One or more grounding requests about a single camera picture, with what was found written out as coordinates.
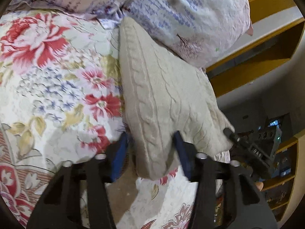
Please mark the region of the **person right hand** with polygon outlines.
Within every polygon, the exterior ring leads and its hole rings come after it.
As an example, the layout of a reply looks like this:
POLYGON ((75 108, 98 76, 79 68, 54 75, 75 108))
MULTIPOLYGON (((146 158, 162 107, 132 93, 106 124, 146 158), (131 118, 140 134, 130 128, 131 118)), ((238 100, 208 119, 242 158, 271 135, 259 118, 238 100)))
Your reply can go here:
POLYGON ((256 187, 257 187, 257 189, 258 189, 259 191, 262 191, 262 189, 263 189, 263 187, 264 187, 264 183, 263 183, 263 182, 257 181, 257 182, 255 183, 255 185, 256 185, 256 187))

